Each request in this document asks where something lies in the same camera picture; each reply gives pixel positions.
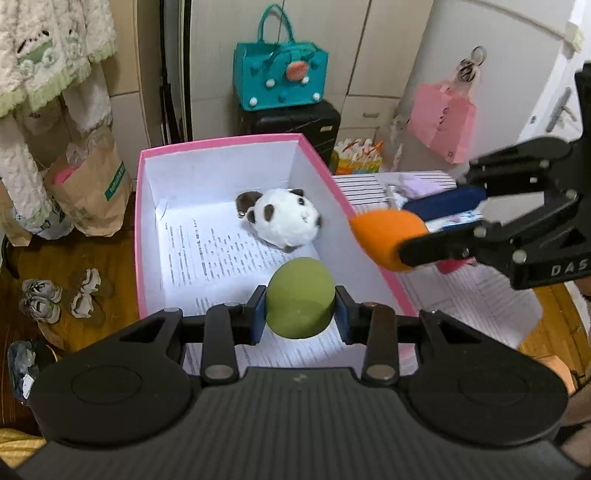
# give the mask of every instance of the panda plush toy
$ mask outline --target panda plush toy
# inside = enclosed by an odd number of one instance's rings
[[[310,243],[322,226],[322,217],[299,189],[242,193],[236,208],[260,239],[286,253]]]

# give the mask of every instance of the green ball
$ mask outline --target green ball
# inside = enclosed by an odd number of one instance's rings
[[[318,335],[333,316],[335,283],[318,260],[290,260],[275,272],[267,287],[267,325],[284,338]]]

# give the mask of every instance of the teal bag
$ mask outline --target teal bag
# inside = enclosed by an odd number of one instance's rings
[[[273,9],[281,14],[289,40],[266,43],[265,20]],[[267,7],[258,27],[256,43],[239,43],[234,51],[234,87],[246,111],[309,105],[324,97],[329,55],[311,42],[296,42],[283,9]]]

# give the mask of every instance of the black suitcase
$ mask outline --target black suitcase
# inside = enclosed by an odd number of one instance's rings
[[[339,131],[340,113],[322,100],[314,105],[272,108],[258,112],[240,111],[242,135],[301,133],[328,166]]]

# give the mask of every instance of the sneaker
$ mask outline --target sneaker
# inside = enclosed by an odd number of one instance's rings
[[[29,278],[22,282],[22,291],[29,297],[43,297],[58,303],[61,300],[62,288],[58,287],[51,280],[39,280],[38,278]]]
[[[113,284],[108,279],[101,277],[96,268],[74,272],[70,276],[70,285],[82,293],[106,299],[111,298],[115,291]]]
[[[105,321],[103,310],[89,293],[68,291],[66,299],[70,313],[74,318],[84,320],[94,326],[100,326]]]
[[[21,299],[18,302],[18,308],[36,322],[55,323],[60,319],[60,306],[45,297]]]

